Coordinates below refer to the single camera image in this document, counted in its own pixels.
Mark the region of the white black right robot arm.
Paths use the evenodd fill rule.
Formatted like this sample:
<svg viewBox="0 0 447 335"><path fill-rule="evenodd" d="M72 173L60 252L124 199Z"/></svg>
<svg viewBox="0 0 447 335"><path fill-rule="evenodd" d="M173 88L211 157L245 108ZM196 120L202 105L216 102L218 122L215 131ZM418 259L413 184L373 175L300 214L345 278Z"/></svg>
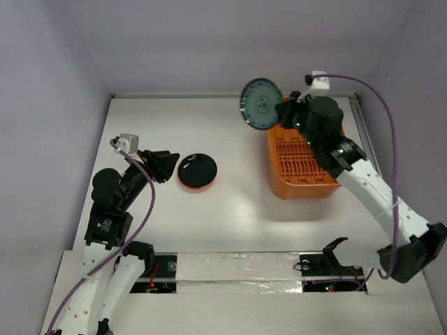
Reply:
<svg viewBox="0 0 447 335"><path fill-rule="evenodd" d="M316 163L360 201L390 238L376 252L380 269L407 283L437 258L446 243L446 226L429 223L393 193L366 153L343 133L344 113L335 100L292 98L274 108L279 125L301 134Z"/></svg>

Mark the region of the dark brown plate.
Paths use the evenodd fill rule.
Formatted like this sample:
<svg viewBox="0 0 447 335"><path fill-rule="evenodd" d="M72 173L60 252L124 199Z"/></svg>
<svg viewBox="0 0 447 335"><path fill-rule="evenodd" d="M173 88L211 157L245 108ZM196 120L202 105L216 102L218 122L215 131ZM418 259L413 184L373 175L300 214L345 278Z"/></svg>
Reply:
<svg viewBox="0 0 447 335"><path fill-rule="evenodd" d="M217 171L217 164L212 157L197 153L182 159L177 168L177 177L191 187L201 187L215 180Z"/></svg>

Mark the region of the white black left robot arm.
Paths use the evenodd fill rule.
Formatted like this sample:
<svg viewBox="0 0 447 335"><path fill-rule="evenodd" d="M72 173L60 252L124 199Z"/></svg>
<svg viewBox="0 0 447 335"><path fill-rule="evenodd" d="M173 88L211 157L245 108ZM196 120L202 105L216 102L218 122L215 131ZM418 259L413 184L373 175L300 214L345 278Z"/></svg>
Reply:
<svg viewBox="0 0 447 335"><path fill-rule="evenodd" d="M137 279L157 270L154 247L129 236L129 207L146 186L172 177L179 159L169 151L124 154L123 174L112 168L94 175L80 278L59 305L47 334L112 334L113 321Z"/></svg>

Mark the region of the orange plastic plate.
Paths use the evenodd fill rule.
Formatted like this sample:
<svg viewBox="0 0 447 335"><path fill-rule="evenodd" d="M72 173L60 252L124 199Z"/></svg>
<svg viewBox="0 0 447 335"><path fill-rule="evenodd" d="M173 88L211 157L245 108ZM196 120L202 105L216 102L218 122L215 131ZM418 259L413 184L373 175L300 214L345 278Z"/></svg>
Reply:
<svg viewBox="0 0 447 335"><path fill-rule="evenodd" d="M201 186L201 187L191 187L181 181L179 181L179 184L181 185L182 188L184 188L187 192L191 192L191 193L200 193L203 191L206 191L207 189L209 189L210 187L213 186L214 184L214 180L211 181L210 183L208 183L207 185Z"/></svg>

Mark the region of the blue patterned plate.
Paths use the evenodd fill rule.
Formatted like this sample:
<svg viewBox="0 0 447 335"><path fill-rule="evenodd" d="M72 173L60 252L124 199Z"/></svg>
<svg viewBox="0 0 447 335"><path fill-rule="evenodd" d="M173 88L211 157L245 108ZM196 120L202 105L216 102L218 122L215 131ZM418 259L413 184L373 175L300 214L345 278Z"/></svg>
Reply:
<svg viewBox="0 0 447 335"><path fill-rule="evenodd" d="M275 106L283 102L282 92L273 81L256 78L247 83L240 94L240 112L248 126L267 131L278 123Z"/></svg>

